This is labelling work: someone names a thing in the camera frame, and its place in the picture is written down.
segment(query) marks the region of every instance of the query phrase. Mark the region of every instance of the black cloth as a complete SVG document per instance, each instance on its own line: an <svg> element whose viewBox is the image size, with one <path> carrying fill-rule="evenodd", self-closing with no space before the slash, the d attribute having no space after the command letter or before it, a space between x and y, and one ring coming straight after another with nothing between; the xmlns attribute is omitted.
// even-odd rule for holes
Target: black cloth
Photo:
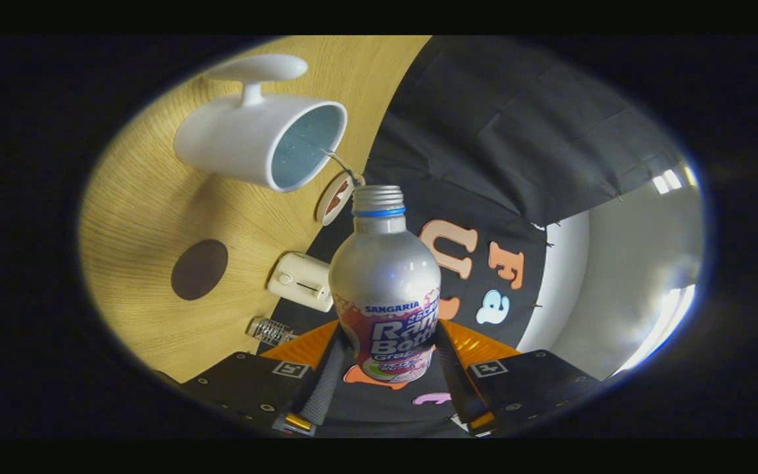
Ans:
<svg viewBox="0 0 758 474"><path fill-rule="evenodd" d="M327 418L315 438L470 438L457 424L445 418L404 422L365 423Z"/></svg>
<svg viewBox="0 0 758 474"><path fill-rule="evenodd" d="M553 54L511 39L436 36L418 54L382 121L365 177L402 187L413 234L434 219L478 233L471 253L450 240L434 243L439 252L472 259L467 279L442 267L440 296L461 301L453 322L515 347L542 282L541 225L637 189L682 158L635 104ZM321 230L308 255L332 260L353 231L349 210L348 204ZM523 254L520 288L491 267L493 242ZM476 320L493 291L497 302L509 301L505 320ZM282 300L272 319L301 334L335 317L334 309L321 314ZM342 370L328 417L341 426L355 423L354 434L380 436L375 423L406 430L454 414L449 402L413 404L418 396L448 391L437 358L426 375L399 390L345 383L351 366Z"/></svg>
<svg viewBox="0 0 758 474"><path fill-rule="evenodd" d="M370 156L405 160L549 225L678 164L659 123L538 46L436 36L403 77Z"/></svg>

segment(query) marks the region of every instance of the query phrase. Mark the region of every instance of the silver bottle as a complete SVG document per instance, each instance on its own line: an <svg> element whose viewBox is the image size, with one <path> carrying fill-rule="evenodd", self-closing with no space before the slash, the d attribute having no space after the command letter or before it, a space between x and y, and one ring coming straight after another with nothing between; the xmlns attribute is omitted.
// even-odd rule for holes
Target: silver bottle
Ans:
<svg viewBox="0 0 758 474"><path fill-rule="evenodd" d="M440 268L405 227L399 186L353 192L354 232L329 267L335 311L370 378L414 381L431 361L440 302Z"/></svg>

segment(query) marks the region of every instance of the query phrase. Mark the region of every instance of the letter cutout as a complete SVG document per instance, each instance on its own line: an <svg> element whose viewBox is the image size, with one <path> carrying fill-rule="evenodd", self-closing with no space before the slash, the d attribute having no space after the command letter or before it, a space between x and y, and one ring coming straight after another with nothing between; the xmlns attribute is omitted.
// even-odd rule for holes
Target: letter cutout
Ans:
<svg viewBox="0 0 758 474"><path fill-rule="evenodd" d="M496 242L490 242L488 265L490 268L502 266L502 270L499 270L499 276L505 280L512 280L511 289L522 288L522 267L525 261L526 256L522 252L512 254L500 249Z"/></svg>
<svg viewBox="0 0 758 474"><path fill-rule="evenodd" d="M437 308L437 317L440 320L451 320L458 314L458 308L461 306L461 300L451 298L448 300L441 299Z"/></svg>
<svg viewBox="0 0 758 474"><path fill-rule="evenodd" d="M434 255L434 260L437 261L440 267L452 270L465 280L469 278L472 270L472 259L467 257L459 260L453 256L440 253L434 248L434 240L437 240L439 237L461 244L467 249L467 252L472 252L475 251L476 245L478 245L478 232L472 228L458 227L451 222L441 219L427 222L423 226L423 230L420 231L420 240L429 247L432 255Z"/></svg>
<svg viewBox="0 0 758 474"><path fill-rule="evenodd" d="M511 301L507 296L502 296L497 290L490 290L484 295L482 307L476 312L476 322L484 324L490 322L499 324L508 317L508 311L511 309Z"/></svg>
<svg viewBox="0 0 758 474"><path fill-rule="evenodd" d="M436 392L424 393L423 395L413 399L411 403L412 405L423 405L425 402L434 402L434 405L440 405L443 402L447 402L449 400L452 400L452 395L446 392Z"/></svg>

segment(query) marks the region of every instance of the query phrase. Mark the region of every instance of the small white cup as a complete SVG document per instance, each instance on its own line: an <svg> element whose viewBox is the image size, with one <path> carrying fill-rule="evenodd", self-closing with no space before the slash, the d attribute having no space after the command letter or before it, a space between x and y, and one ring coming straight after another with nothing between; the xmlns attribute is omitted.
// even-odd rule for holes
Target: small white cup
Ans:
<svg viewBox="0 0 758 474"><path fill-rule="evenodd" d="M347 125L347 111L332 100L261 94L261 83L303 75L307 63L294 56L264 55L226 63L205 75L244 83L242 93L202 105L180 124L174 152L193 168L265 186L300 189L334 152Z"/></svg>

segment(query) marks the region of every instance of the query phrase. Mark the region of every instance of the brown circle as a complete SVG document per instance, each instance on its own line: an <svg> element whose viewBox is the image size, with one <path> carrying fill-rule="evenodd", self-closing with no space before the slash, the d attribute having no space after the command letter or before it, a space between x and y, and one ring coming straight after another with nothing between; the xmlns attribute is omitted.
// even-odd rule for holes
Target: brown circle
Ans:
<svg viewBox="0 0 758 474"><path fill-rule="evenodd" d="M189 247L174 264L171 288L184 300L197 300L213 291L224 276L228 252L218 240L203 240Z"/></svg>

